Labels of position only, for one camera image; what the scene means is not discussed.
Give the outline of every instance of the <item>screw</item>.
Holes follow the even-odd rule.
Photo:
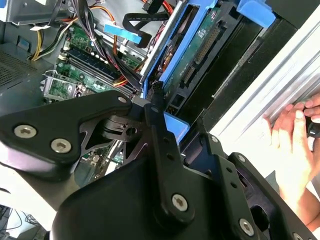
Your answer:
[[[293,237],[294,237],[294,240],[303,240],[302,237],[300,237],[299,234],[295,232],[293,233]]]
[[[173,195],[172,203],[181,212],[185,212],[188,209],[187,200],[180,194]]]
[[[122,96],[118,97],[118,100],[124,104],[127,102],[127,100],[125,98],[123,98]]]
[[[156,107],[151,107],[152,111],[156,112],[156,113],[159,113],[159,110],[156,108]]]
[[[37,134],[37,130],[30,125],[19,125],[13,130],[14,134],[22,139],[33,138]]]
[[[71,150],[71,143],[63,138],[57,138],[51,142],[51,148],[58,154],[66,154]]]
[[[212,141],[214,141],[215,143],[218,143],[218,139],[215,136],[211,136]]]
[[[243,156],[241,156],[241,155],[238,155],[238,158],[239,158],[239,160],[241,161],[241,162],[245,162],[246,161],[246,159],[243,157]]]
[[[255,234],[254,228],[252,227],[250,222],[248,222],[244,218],[240,219],[239,224],[242,231],[244,231],[244,233],[247,234],[248,236],[252,237]]]

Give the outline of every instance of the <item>green circuit board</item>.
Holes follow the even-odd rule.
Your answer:
[[[168,97],[171,91],[175,91],[180,82],[188,75],[187,73],[190,70],[190,65],[193,63],[195,56],[197,56],[197,53],[200,51],[210,30],[213,29],[217,23],[219,12],[220,9],[215,7],[204,18],[189,46],[175,67],[171,77],[164,86],[165,97]]]
[[[88,89],[90,89],[95,93],[102,93],[105,91],[116,90],[116,88],[114,88],[113,86],[106,84],[96,79],[95,77],[90,76],[89,74],[86,74],[84,71],[76,68],[75,66],[72,66],[61,60],[57,62],[56,71],[61,75],[64,75],[73,80],[77,80],[81,82]]]
[[[77,84],[75,83],[53,79],[48,93],[62,99],[72,99],[74,98],[76,88]]]
[[[92,45],[92,42],[87,37],[86,33],[77,25],[72,26],[69,42],[71,46],[75,46],[88,54],[90,54],[92,51],[95,52],[95,47]],[[142,61],[142,59],[130,54],[123,54],[121,59],[132,69],[135,69]]]

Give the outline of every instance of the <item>mounting arm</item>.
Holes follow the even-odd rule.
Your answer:
[[[214,136],[198,136],[202,172],[184,166],[153,104],[108,91],[0,117],[1,164],[40,181],[67,179],[80,156],[112,140],[125,142],[124,166],[63,202],[54,240],[315,239],[248,159],[227,156]]]

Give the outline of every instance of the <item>human hand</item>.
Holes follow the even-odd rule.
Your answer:
[[[304,114],[310,117],[314,123],[320,124],[320,93],[312,96],[305,102]]]
[[[308,182],[319,169],[315,155],[309,150],[304,104],[288,105],[275,121],[263,119],[264,133],[277,159],[276,181],[282,195],[298,200]]]

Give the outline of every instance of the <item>black ribbon cable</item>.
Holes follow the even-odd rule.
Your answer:
[[[63,2],[63,0],[56,1],[55,6],[52,11],[52,14],[51,14],[51,18],[48,22],[48,26],[52,26],[54,24],[54,22],[56,21],[56,18],[58,16],[58,13],[59,13],[61,6],[62,6],[62,2]]]
[[[137,34],[141,37],[139,44],[135,44],[138,48],[144,49],[148,46],[152,36],[149,33],[140,31],[142,27],[150,22],[162,22],[169,19],[166,12],[159,12],[153,15],[147,13],[127,13],[124,15],[122,25],[127,31]],[[131,21],[138,21],[137,25],[132,25]]]

